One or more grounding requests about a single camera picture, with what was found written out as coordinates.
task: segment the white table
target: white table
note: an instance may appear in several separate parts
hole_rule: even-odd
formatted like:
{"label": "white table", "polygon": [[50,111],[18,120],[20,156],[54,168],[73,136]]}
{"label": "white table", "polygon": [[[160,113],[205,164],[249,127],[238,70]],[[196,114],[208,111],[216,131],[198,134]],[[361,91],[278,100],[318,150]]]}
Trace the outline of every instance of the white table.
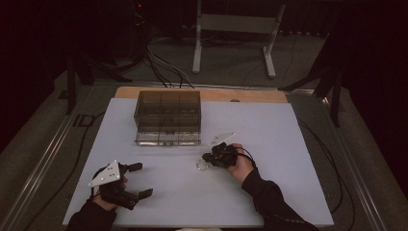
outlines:
{"label": "white table", "polygon": [[[128,192],[153,188],[133,211],[119,208],[115,225],[125,227],[259,227],[251,197],[222,168],[197,170],[195,162],[211,148],[137,146],[133,119],[136,99],[112,99],[64,218],[64,224],[89,198],[93,174],[113,160],[143,163],[128,172]],[[287,103],[202,102],[202,143],[215,134],[235,132],[251,152],[260,173],[280,187],[287,203],[314,225],[331,225],[319,180]]]}

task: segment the person's left hand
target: person's left hand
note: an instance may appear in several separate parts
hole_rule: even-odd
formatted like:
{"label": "person's left hand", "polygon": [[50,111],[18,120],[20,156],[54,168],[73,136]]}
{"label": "person's left hand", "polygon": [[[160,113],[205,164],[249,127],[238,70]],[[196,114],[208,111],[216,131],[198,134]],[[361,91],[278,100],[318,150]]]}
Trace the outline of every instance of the person's left hand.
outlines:
{"label": "person's left hand", "polygon": [[[126,189],[126,185],[125,183],[128,182],[128,179],[123,176],[122,178],[122,187],[123,189]],[[92,202],[99,205],[100,207],[102,207],[104,210],[106,211],[111,211],[112,209],[115,209],[117,207],[117,205],[106,202],[105,200],[102,199],[102,196],[99,194],[96,197],[94,197],[92,199]]]}

